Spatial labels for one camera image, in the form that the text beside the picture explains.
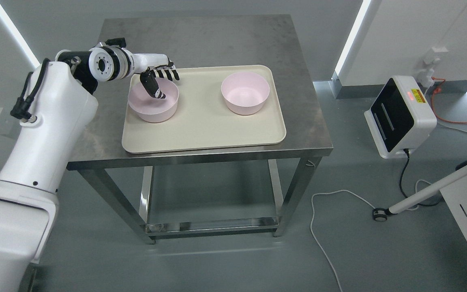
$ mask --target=pink bowl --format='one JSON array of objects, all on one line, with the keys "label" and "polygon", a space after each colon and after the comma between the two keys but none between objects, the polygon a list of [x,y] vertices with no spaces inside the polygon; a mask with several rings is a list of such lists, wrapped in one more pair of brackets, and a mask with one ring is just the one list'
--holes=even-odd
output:
[{"label": "pink bowl", "polygon": [[253,72],[237,72],[224,79],[221,93],[228,109],[239,115],[259,111],[269,96],[269,84]]},{"label": "pink bowl", "polygon": [[156,78],[164,99],[152,98],[141,83],[133,85],[127,97],[128,105],[146,122],[163,122],[171,118],[178,108],[180,92],[174,82]]}]

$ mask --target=baseboard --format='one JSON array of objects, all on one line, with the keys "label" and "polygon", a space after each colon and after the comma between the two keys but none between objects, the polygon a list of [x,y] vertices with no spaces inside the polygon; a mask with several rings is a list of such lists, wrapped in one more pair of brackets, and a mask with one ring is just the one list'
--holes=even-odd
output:
[{"label": "baseboard", "polygon": [[[349,98],[371,98],[377,97],[383,84],[378,85],[357,85],[357,86],[343,86],[337,76],[333,76],[332,82],[329,83],[332,95],[336,99],[349,99]],[[435,86],[432,86],[426,94],[431,94]],[[456,80],[446,81],[443,88],[445,93],[466,93],[467,91],[467,80]]]}]

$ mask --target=beige tray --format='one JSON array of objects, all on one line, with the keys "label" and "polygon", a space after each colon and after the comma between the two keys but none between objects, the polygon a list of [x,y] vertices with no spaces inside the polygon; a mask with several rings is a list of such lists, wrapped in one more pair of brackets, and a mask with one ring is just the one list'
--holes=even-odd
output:
[{"label": "beige tray", "polygon": [[[263,108],[249,116],[230,111],[221,94],[228,75],[250,71],[263,76],[270,85]],[[152,124],[139,118],[128,106],[122,146],[130,153],[152,153],[206,148],[228,148],[277,144],[284,140],[286,127],[271,70],[262,65],[178,69],[178,109],[172,118]],[[139,75],[131,78],[131,87]]]}]

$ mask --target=floor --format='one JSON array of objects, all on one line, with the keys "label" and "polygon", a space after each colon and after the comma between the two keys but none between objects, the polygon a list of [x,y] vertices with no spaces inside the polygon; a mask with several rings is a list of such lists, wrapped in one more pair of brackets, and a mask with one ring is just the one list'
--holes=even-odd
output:
[{"label": "floor", "polygon": [[[405,160],[378,155],[363,116],[372,98],[335,100],[327,82],[315,88],[334,150],[321,161],[282,237],[259,233],[145,245],[77,172],[66,172],[34,291],[338,291],[309,231],[311,195],[347,189],[387,208],[402,198],[397,182]],[[437,98],[441,115],[467,119],[467,96]],[[405,191],[413,194],[418,179],[437,181],[465,160],[467,133],[437,126],[411,156]],[[278,161],[284,190],[296,163]],[[159,167],[152,221],[272,215],[263,168],[260,161]],[[142,172],[109,170],[135,206]],[[386,222],[374,222],[371,208],[347,193],[316,196],[315,210],[313,230],[345,292],[467,291],[467,243],[444,202]]]}]

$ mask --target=table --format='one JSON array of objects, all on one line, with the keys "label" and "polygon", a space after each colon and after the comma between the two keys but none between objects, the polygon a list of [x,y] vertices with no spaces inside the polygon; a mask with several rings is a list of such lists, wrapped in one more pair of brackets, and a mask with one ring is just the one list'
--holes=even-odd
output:
[{"label": "table", "polygon": [[[68,170],[77,170],[146,243],[158,238],[273,232],[281,236],[315,169],[332,151],[326,122],[289,15],[106,19],[99,41],[125,37],[131,52],[166,54],[179,68],[262,64],[272,70],[287,136],[276,145],[131,155],[122,148],[129,80],[100,83],[99,108],[77,141]],[[275,159],[300,158],[282,195]],[[209,222],[149,222],[157,165],[264,159],[276,215]],[[145,167],[139,213],[106,168]]]}]

